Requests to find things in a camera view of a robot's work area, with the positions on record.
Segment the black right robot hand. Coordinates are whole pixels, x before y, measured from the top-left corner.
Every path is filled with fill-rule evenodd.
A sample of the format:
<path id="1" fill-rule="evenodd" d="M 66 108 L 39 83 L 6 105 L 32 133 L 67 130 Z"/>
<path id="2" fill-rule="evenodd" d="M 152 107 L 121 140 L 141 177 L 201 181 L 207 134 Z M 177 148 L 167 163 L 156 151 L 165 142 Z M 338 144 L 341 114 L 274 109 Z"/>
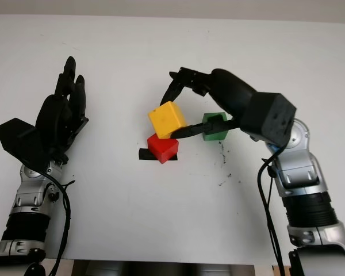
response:
<path id="1" fill-rule="evenodd" d="M 233 118 L 225 121 L 217 115 L 196 125 L 189 125 L 171 134 L 172 139 L 192 137 L 200 133 L 212 135 L 219 132 L 236 129 L 256 90 L 246 82 L 227 70 L 216 68 L 210 74 L 198 72 L 188 68 L 180 68 L 177 72 L 169 72 L 173 79 L 165 92 L 161 104 L 173 102 L 187 87 L 196 94 L 204 97 L 207 94 L 220 108 Z"/>

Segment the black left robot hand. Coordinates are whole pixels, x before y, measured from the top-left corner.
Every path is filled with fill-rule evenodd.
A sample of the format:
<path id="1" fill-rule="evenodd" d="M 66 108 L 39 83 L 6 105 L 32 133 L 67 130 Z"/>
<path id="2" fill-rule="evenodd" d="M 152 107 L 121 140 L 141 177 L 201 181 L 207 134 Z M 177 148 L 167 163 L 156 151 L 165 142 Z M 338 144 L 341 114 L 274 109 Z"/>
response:
<path id="1" fill-rule="evenodd" d="M 75 76 L 76 61 L 69 56 L 59 74 L 55 92 L 49 95 L 39 112 L 36 129 L 44 151 L 57 163 L 67 164 L 67 150 L 88 123 L 85 79 Z"/>

